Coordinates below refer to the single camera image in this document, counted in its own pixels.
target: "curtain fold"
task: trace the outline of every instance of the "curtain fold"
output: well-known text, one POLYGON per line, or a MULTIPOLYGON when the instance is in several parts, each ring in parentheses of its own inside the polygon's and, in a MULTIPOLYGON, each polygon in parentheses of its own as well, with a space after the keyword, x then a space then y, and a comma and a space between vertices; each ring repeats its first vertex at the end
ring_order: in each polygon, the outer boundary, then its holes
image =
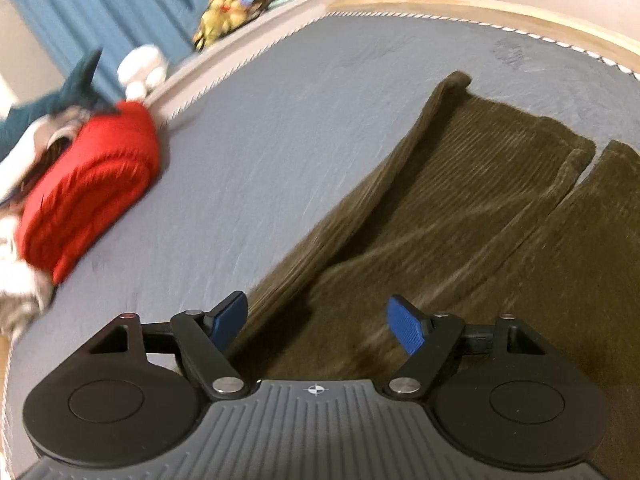
POLYGON ((68 73, 88 51, 103 47, 96 88, 112 100, 123 96, 116 78, 122 59, 154 43, 178 62, 208 0, 13 0, 54 63, 68 73))

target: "blue shark plush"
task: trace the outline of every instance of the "blue shark plush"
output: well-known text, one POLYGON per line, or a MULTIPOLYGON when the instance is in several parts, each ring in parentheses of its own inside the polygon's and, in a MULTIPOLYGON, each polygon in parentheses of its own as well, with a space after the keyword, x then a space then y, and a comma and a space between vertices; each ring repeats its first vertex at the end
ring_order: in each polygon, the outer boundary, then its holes
POLYGON ((56 115, 75 105, 93 113, 118 113, 117 109, 91 86, 100 54, 101 49, 84 56, 57 92, 9 110, 6 120, 0 122, 0 160, 4 160, 11 152, 33 121, 47 114, 56 115))

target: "metal screw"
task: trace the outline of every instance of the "metal screw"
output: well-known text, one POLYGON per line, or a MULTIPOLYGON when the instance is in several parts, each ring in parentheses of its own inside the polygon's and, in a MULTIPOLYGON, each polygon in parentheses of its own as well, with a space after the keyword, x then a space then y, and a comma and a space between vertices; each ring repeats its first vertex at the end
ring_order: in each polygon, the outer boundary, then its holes
POLYGON ((238 377, 220 377, 213 381, 213 389, 219 394, 236 394, 244 388, 244 382, 238 377))
POLYGON ((411 377, 396 377, 389 381, 389 388, 395 394, 414 394, 420 389, 420 381, 411 377))

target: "gray mattress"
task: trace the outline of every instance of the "gray mattress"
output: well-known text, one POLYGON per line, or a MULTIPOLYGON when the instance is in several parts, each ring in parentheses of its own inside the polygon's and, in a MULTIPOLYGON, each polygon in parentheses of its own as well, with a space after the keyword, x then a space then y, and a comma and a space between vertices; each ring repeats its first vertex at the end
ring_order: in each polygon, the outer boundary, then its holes
POLYGON ((160 136, 159 183, 84 257, 15 348, 5 434, 34 460, 25 396, 120 312, 143 322, 248 290, 408 131, 453 70, 472 91, 640 146, 640 82, 570 48, 472 23, 329 16, 191 105, 160 136))

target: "red cushion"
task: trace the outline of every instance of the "red cushion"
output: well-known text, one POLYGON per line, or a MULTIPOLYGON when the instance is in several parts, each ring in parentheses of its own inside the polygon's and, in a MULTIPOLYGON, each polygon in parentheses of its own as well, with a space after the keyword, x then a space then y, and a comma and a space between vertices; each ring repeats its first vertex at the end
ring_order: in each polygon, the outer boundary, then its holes
POLYGON ((16 233, 20 255, 56 284, 158 176, 156 126, 144 105, 92 117, 27 197, 16 233))

